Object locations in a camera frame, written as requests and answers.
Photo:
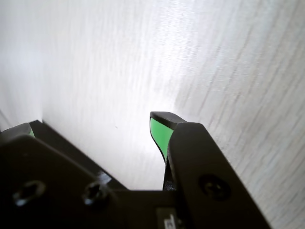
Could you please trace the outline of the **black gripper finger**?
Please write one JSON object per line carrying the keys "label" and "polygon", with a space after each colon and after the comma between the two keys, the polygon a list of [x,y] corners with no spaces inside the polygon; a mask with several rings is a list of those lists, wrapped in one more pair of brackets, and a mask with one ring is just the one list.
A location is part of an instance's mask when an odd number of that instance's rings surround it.
{"label": "black gripper finger", "polygon": [[0,135],[1,228],[117,228],[108,188],[31,133],[26,123]]}

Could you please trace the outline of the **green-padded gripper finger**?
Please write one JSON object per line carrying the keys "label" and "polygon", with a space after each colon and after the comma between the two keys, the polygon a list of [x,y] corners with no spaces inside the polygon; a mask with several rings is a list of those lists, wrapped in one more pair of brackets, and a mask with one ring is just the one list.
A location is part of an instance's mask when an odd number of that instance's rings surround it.
{"label": "green-padded gripper finger", "polygon": [[150,133],[173,178],[185,225],[193,229],[267,229],[269,224],[200,123],[150,113]]}

